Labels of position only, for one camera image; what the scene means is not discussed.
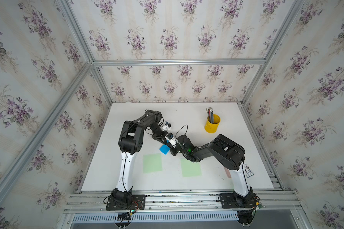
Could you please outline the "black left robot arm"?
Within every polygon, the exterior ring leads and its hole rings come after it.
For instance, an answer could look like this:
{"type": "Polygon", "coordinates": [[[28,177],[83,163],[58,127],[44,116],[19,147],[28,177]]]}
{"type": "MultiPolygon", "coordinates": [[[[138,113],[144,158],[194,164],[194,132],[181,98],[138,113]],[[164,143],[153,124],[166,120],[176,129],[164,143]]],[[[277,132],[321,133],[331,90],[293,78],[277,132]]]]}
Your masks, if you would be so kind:
{"type": "Polygon", "coordinates": [[[146,110],[144,115],[133,121],[125,121],[118,140],[121,150],[121,168],[118,183],[111,195],[121,202],[127,202],[132,194],[132,181],[136,153],[143,145],[144,132],[147,128],[152,131],[152,138],[162,144],[168,145],[166,138],[168,132],[162,130],[160,121],[163,119],[161,112],[146,110]]]}

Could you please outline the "blue square paper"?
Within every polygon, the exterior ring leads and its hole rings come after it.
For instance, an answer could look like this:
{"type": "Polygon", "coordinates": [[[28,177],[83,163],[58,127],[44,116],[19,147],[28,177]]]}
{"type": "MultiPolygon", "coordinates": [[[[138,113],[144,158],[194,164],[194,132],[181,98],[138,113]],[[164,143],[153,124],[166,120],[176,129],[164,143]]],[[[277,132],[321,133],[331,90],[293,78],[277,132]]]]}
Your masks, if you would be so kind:
{"type": "Polygon", "coordinates": [[[167,145],[162,145],[159,150],[164,154],[167,155],[170,152],[170,148],[167,145]]]}

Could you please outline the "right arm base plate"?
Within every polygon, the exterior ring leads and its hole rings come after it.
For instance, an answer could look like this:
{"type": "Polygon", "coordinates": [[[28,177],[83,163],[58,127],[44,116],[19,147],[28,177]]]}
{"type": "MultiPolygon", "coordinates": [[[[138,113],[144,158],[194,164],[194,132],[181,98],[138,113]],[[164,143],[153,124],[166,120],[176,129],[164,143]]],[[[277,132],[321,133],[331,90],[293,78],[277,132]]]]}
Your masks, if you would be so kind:
{"type": "Polygon", "coordinates": [[[255,193],[251,192],[245,197],[235,192],[222,193],[218,196],[218,200],[223,209],[252,209],[260,203],[260,198],[255,193]]]}

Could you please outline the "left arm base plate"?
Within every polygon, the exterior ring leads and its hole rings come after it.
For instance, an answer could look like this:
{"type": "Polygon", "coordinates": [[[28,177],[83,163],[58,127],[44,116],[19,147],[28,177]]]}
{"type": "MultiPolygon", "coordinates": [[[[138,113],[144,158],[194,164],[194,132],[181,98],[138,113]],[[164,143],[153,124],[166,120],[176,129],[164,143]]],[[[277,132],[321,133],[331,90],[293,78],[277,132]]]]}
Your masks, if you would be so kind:
{"type": "Polygon", "coordinates": [[[107,198],[106,210],[107,211],[117,211],[117,210],[144,210],[145,208],[146,195],[128,195],[125,200],[121,198],[115,198],[109,196],[107,198]]]}

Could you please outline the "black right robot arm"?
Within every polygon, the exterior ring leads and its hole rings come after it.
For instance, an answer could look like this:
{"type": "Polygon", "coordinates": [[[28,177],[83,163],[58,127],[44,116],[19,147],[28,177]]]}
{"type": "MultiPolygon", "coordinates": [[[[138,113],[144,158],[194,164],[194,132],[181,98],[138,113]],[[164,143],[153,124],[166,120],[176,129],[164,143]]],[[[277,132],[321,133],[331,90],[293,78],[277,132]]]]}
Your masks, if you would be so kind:
{"type": "Polygon", "coordinates": [[[173,156],[180,153],[186,160],[193,163],[198,163],[208,157],[215,157],[231,174],[237,202],[248,203],[257,197],[247,181],[244,148],[226,136],[219,134],[211,142],[196,147],[186,135],[182,135],[168,140],[167,146],[173,156]]]}

